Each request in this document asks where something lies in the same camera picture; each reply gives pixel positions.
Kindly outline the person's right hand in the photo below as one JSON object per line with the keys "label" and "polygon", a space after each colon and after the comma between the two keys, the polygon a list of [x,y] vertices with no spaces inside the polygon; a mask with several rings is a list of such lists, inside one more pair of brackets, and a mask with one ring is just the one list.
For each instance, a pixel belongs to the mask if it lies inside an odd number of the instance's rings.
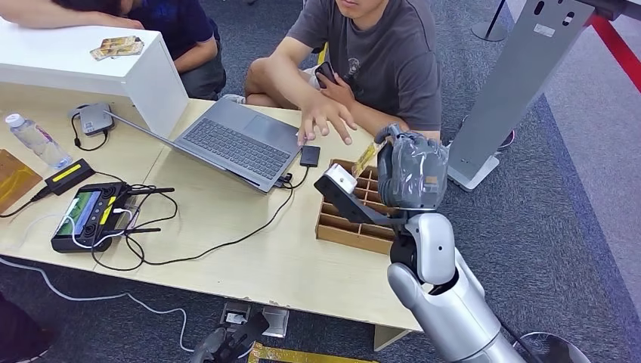
{"label": "person's right hand", "polygon": [[304,145],[316,139],[316,129],[327,136],[332,126],[345,144],[351,144],[348,129],[356,130],[357,124],[348,109],[337,101],[313,92],[297,104],[302,112],[302,121],[297,135],[298,144]]}

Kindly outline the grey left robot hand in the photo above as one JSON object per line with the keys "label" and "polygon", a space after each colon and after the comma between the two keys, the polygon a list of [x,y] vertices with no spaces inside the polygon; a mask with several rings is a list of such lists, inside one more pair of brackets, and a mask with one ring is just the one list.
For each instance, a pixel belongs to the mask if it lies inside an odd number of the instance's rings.
{"label": "grey left robot hand", "polygon": [[220,350],[227,335],[227,330],[224,327],[217,327],[194,349],[193,355],[190,358],[190,363],[203,363],[214,359],[217,351]]}

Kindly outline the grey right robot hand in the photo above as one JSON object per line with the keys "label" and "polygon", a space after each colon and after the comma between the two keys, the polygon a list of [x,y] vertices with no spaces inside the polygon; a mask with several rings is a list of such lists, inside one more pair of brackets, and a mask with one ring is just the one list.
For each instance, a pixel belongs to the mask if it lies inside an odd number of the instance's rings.
{"label": "grey right robot hand", "polygon": [[382,202],[397,209],[435,210],[447,189],[449,149],[418,132],[386,126],[374,138],[378,193]]}

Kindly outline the person's left hand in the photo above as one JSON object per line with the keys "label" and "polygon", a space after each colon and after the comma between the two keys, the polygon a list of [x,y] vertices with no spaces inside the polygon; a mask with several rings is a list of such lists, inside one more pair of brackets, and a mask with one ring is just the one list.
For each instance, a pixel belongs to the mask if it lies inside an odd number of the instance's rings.
{"label": "person's left hand", "polygon": [[324,88],[321,88],[320,92],[324,96],[345,106],[348,110],[351,110],[356,103],[351,87],[337,73],[334,73],[333,76],[334,82],[322,73],[317,74],[319,83],[324,85]]}

